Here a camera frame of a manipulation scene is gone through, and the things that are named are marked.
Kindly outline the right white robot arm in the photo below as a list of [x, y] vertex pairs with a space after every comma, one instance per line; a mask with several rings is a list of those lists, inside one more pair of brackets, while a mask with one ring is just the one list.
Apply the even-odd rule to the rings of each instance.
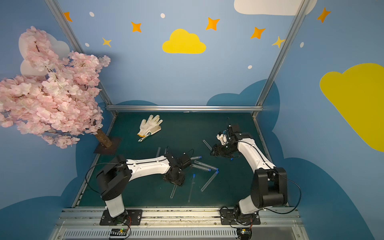
[[220, 142], [212, 147], [211, 155], [231, 159], [235, 153], [240, 153], [254, 174], [250, 195], [238, 203], [240, 214], [253, 214], [260, 209], [287, 203], [286, 171], [268, 160], [249, 133], [240, 132], [238, 125], [229, 125], [217, 134], [217, 139]]

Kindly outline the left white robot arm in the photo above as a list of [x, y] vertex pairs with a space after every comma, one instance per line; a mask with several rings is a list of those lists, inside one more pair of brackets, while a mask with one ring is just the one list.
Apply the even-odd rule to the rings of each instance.
[[182, 186], [184, 169], [191, 159], [184, 154], [179, 158], [167, 153], [157, 158], [133, 160], [119, 155], [97, 174], [96, 179], [102, 200], [106, 203], [110, 217], [116, 218], [126, 212], [122, 193], [130, 181], [150, 175], [163, 175], [171, 184]]

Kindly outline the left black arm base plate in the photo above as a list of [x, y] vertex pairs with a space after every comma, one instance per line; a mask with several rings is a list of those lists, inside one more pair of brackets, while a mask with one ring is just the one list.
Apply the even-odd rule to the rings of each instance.
[[143, 210], [126, 209], [117, 217], [112, 217], [108, 210], [104, 210], [100, 226], [130, 225], [139, 226], [142, 219]]

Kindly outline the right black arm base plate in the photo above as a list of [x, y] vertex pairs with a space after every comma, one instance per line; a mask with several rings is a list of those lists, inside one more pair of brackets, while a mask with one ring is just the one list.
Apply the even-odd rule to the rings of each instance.
[[229, 209], [221, 207], [219, 209], [220, 220], [222, 225], [260, 225], [261, 220], [259, 213], [242, 214], [239, 208]]

